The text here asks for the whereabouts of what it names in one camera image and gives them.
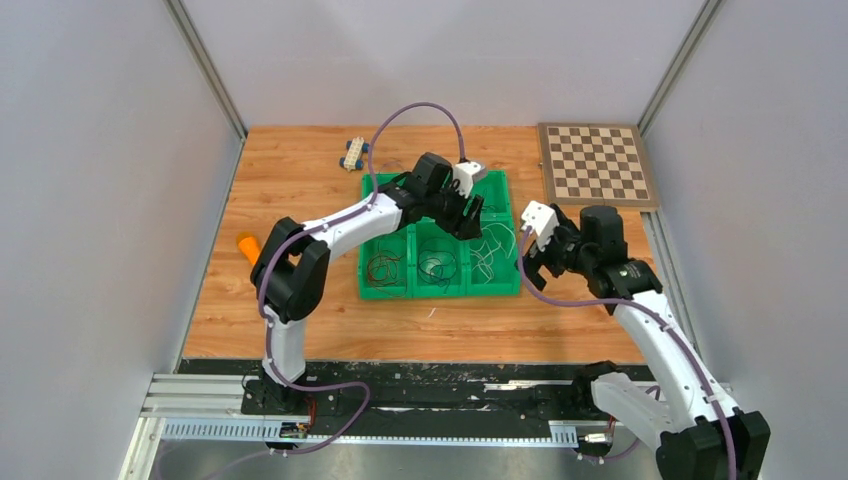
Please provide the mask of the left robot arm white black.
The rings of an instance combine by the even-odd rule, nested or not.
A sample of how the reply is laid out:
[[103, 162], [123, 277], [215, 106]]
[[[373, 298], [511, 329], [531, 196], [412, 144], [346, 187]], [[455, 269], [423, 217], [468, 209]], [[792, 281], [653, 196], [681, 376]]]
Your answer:
[[272, 228], [251, 272], [259, 314], [265, 321], [264, 376], [267, 400], [282, 414], [300, 410], [306, 388], [305, 324], [324, 296], [329, 266], [340, 256], [422, 219], [431, 219], [458, 240], [482, 235], [484, 199], [473, 194], [487, 169], [461, 159], [453, 164], [427, 152], [410, 171], [334, 214], [298, 223], [290, 217]]

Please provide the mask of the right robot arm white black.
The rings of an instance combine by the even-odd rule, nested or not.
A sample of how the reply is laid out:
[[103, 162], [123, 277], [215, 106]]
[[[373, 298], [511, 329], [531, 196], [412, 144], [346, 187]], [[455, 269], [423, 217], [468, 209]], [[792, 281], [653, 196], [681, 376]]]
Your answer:
[[682, 331], [652, 268], [628, 254], [616, 208], [585, 207], [577, 222], [555, 204], [521, 214], [517, 262], [540, 301], [603, 306], [643, 355], [661, 397], [611, 363], [589, 366], [571, 390], [584, 417], [605, 413], [654, 455], [664, 479], [758, 479], [771, 437], [759, 411], [746, 411], [709, 372]]

